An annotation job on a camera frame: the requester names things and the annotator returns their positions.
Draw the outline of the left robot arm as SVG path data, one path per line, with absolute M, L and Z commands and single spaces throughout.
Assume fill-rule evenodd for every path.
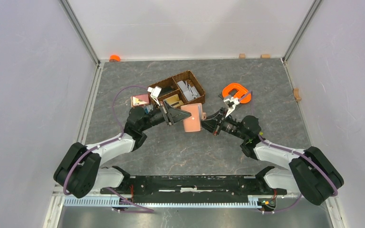
M 130 180 L 120 169 L 101 166 L 119 155 L 139 149 L 147 139 L 145 130 L 161 123 L 173 125 L 190 116 L 190 112 L 174 108 L 167 102 L 162 102 L 160 107 L 149 113 L 143 107 L 133 107 L 123 131 L 117 136 L 94 144 L 72 144 L 54 172 L 53 179 L 63 187 L 65 195 L 78 199 L 91 190 L 104 187 L 126 193 L 130 189 Z

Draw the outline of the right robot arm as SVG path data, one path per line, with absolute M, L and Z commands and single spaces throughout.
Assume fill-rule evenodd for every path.
M 245 116 L 241 121 L 227 115 L 227 109 L 201 121 L 202 127 L 218 135 L 224 131 L 243 140 L 240 145 L 246 157 L 274 164 L 270 170 L 256 179 L 258 192 L 267 194 L 273 189 L 298 192 L 314 205 L 321 205 L 338 195 L 344 185 L 342 175 L 324 153 L 315 146 L 296 149 L 272 143 L 261 136 L 257 117 Z

